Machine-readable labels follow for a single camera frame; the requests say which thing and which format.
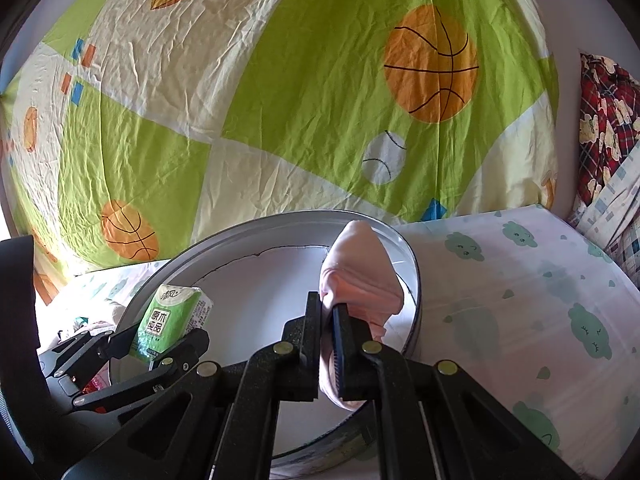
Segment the green tissue pack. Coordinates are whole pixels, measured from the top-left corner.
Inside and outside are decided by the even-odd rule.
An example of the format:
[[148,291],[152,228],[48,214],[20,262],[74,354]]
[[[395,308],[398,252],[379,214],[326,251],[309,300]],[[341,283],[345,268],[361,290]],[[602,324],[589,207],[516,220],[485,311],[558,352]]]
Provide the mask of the green tissue pack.
[[213,301],[199,287],[163,284],[146,308],[129,354],[149,363],[194,328],[203,328]]

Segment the pink soft cloth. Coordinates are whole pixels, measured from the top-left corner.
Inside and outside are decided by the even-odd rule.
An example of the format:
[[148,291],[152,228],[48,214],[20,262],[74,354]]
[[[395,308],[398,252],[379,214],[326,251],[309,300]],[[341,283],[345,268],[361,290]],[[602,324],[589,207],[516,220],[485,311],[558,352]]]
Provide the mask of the pink soft cloth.
[[331,246],[320,270],[319,296],[324,325],[334,306],[346,304],[349,315],[369,324],[376,341],[385,335],[388,319],[401,311],[404,291],[368,222],[349,222]]

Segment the round butter cookie tin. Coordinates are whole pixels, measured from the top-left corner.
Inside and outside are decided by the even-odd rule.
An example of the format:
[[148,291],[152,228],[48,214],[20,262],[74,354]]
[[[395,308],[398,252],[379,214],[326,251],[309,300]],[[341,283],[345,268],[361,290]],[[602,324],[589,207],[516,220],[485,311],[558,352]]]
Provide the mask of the round butter cookie tin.
[[[247,360],[277,341],[288,320],[303,315],[318,288],[326,253],[356,212],[310,210],[234,226],[190,247],[160,267],[129,301],[117,328],[139,322],[161,284],[198,287],[212,300],[204,324],[204,359]],[[373,411],[348,412],[324,394],[280,406],[270,476],[303,479],[364,452],[375,438]]]

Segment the cloud print table cloth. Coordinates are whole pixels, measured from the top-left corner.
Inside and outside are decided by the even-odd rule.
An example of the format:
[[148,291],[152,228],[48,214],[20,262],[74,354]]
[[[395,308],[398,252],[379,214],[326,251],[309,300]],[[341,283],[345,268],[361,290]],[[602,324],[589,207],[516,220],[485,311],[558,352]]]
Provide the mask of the cloud print table cloth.
[[[623,270],[536,206],[372,230],[405,295],[384,342],[458,363],[577,472],[607,477],[639,428],[639,292]],[[118,330],[170,260],[73,278],[37,310],[43,347]]]

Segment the green basketball print sheet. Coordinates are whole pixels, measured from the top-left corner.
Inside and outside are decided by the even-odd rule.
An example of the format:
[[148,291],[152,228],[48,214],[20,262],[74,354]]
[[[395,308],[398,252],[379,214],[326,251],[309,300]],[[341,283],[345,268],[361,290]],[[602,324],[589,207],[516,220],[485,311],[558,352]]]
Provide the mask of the green basketball print sheet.
[[390,224],[551,206],[535,0],[43,0],[1,81],[1,187],[52,300],[307,209]]

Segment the blue checked hanging cloth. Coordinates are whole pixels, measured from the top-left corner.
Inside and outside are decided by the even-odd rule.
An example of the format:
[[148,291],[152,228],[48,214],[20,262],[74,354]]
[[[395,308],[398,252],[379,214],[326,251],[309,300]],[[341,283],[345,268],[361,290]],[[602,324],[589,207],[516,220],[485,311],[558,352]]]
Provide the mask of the blue checked hanging cloth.
[[639,287],[639,143],[590,205],[576,197],[568,222]]

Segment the red plaid hanging cloth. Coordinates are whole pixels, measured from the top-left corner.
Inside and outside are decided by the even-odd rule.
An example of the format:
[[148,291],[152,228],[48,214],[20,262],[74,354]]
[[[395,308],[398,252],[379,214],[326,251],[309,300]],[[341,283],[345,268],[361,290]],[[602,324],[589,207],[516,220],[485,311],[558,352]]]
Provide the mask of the red plaid hanging cloth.
[[580,68],[577,196],[590,205],[639,141],[639,81],[603,55]]

